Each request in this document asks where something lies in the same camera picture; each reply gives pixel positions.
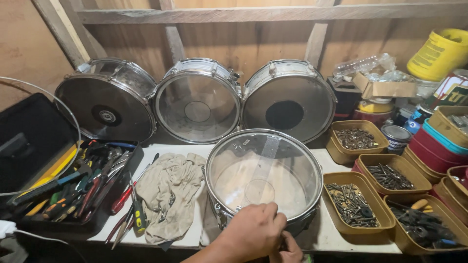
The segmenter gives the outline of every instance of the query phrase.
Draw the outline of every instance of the black toolbox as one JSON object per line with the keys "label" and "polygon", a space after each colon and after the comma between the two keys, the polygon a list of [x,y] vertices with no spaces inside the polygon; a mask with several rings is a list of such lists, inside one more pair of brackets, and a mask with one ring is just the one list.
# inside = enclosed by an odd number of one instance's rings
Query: black toolbox
{"label": "black toolbox", "polygon": [[[0,131],[0,193],[28,189],[64,149],[76,143],[78,137],[76,129],[41,93],[35,93],[0,112]],[[21,230],[44,235],[78,234],[89,237],[99,233],[111,215],[112,203],[129,183],[127,173],[134,174],[144,155],[138,142],[113,142],[132,144],[135,148],[125,166],[115,175],[117,179],[110,191],[88,220],[52,222],[15,218],[7,205],[14,196],[0,197],[0,219],[15,221]]]}

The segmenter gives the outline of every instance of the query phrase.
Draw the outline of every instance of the snare drum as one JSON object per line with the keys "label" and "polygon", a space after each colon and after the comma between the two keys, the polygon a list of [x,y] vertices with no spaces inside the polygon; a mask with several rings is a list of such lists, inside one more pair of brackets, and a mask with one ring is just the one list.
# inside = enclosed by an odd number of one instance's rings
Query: snare drum
{"label": "snare drum", "polygon": [[323,175],[310,150],[282,132],[237,131],[220,140],[205,165],[212,210],[223,230],[249,204],[275,202],[297,235],[318,209]]}
{"label": "snare drum", "polygon": [[308,61],[270,61],[245,84],[244,128],[284,132],[307,143],[328,129],[337,99]]}
{"label": "snare drum", "polygon": [[154,111],[159,123],[169,134],[185,142],[219,141],[239,124],[238,77],[216,60],[178,61],[156,89]]}
{"label": "snare drum", "polygon": [[[137,64],[118,58],[92,59],[65,76],[55,91],[92,139],[144,141],[156,130],[149,106],[156,81]],[[72,123],[68,111],[57,103]]]}

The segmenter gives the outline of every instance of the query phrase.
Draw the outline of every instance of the plastic bottle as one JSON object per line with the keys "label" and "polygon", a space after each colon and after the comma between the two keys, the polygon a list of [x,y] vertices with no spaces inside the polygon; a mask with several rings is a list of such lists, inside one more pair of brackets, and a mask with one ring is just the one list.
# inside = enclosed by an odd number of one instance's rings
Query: plastic bottle
{"label": "plastic bottle", "polygon": [[333,79],[334,81],[341,81],[344,76],[356,72],[365,74],[378,65],[382,65],[387,70],[395,70],[395,58],[383,53],[340,63],[335,66]]}

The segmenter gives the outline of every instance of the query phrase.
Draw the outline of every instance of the cardboard box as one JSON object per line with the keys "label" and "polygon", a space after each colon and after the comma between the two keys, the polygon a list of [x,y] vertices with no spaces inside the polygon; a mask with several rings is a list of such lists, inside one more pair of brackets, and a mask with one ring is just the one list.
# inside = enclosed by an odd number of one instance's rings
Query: cardboard box
{"label": "cardboard box", "polygon": [[412,81],[401,82],[371,82],[363,74],[358,73],[352,79],[362,91],[363,99],[372,97],[416,97],[416,84]]}

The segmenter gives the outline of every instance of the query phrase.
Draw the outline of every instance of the workbench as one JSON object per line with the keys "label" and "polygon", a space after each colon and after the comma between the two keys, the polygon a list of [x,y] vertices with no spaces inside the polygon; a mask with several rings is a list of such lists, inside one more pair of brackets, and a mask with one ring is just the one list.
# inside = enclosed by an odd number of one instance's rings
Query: workbench
{"label": "workbench", "polygon": [[[169,145],[169,144],[150,144],[148,147],[143,148],[145,156],[140,163],[140,166],[135,171],[133,179],[135,180],[145,169],[148,163],[152,162],[156,153],[161,155],[165,153],[179,153],[187,155],[188,153],[196,153],[203,157],[208,157],[210,150],[214,145]],[[338,165],[333,162],[332,158],[324,148],[315,148],[309,146],[312,154],[316,157],[322,167],[323,173],[350,171],[350,167]],[[208,193],[206,191],[205,182],[198,192],[195,194],[195,214],[192,225],[187,233],[175,241],[171,248],[187,248],[187,249],[201,249],[210,244],[220,234],[218,224],[214,214],[211,210]],[[112,228],[119,221],[119,219],[130,208],[131,198],[127,200],[123,209],[115,216],[109,217],[101,232],[96,236],[89,238],[89,241],[104,241],[109,235]],[[303,231],[296,237],[299,246],[306,252],[325,251],[325,252],[365,252],[365,253],[390,253],[401,254],[402,252],[397,245],[389,239],[386,232],[380,234],[371,234],[366,236],[353,236],[340,234],[330,214],[325,206],[323,199],[320,199],[320,209],[308,230]],[[129,246],[154,246],[148,244],[143,234],[138,234],[130,231],[123,239],[121,245]]]}

